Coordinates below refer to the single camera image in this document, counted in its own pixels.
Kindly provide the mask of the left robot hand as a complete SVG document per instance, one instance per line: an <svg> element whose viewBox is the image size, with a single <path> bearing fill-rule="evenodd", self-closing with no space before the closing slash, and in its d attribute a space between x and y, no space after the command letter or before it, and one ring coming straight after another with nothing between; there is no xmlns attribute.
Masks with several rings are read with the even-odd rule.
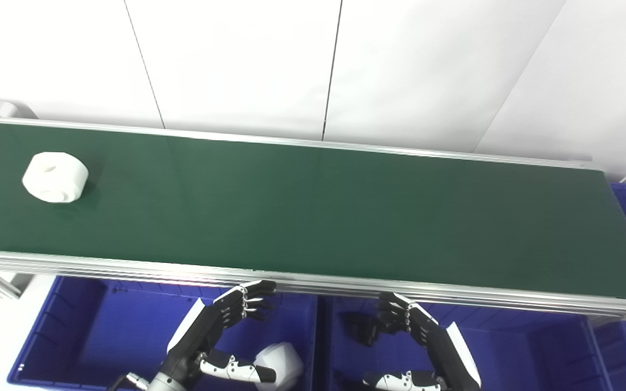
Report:
<svg viewBox="0 0 626 391"><path fill-rule="evenodd" d="M223 331L240 321L264 321L265 311L272 309L266 297L274 295L276 287L273 280L241 283L194 312L193 321L169 348L147 389L191 390L205 375L241 383L274 383L274 369L242 361L215 346Z"/></svg>

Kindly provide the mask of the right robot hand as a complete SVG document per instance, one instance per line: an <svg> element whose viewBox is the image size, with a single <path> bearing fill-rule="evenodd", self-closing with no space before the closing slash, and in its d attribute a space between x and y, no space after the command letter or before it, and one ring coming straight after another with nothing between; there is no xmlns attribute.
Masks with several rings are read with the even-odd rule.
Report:
<svg viewBox="0 0 626 391"><path fill-rule="evenodd" d="M456 323L447 327L415 300L395 292L380 292L377 314L343 312L345 331L357 343L371 347L380 334L407 332L425 349L431 370L366 371L363 390L480 390L476 362Z"/></svg>

